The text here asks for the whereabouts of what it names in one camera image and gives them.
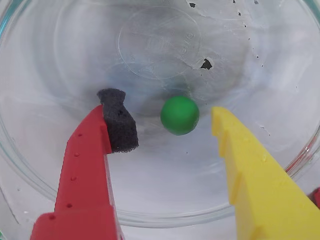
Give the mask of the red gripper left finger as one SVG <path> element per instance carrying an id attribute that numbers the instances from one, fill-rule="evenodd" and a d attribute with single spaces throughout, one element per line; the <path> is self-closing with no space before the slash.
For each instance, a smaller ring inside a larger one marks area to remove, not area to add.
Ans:
<path id="1" fill-rule="evenodd" d="M 139 145 L 136 122 L 124 106 L 125 92 L 97 93 L 100 105 L 78 125 L 63 157 L 54 211 L 35 222 L 33 240 L 122 240 L 108 155 Z"/>

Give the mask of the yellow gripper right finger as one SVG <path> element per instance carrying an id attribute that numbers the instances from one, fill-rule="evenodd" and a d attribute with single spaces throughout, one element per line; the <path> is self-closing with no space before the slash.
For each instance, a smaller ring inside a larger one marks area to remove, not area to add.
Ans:
<path id="1" fill-rule="evenodd" d="M 251 131 L 213 107 L 212 134 L 224 159 L 239 240 L 317 240 L 320 211 Z"/>

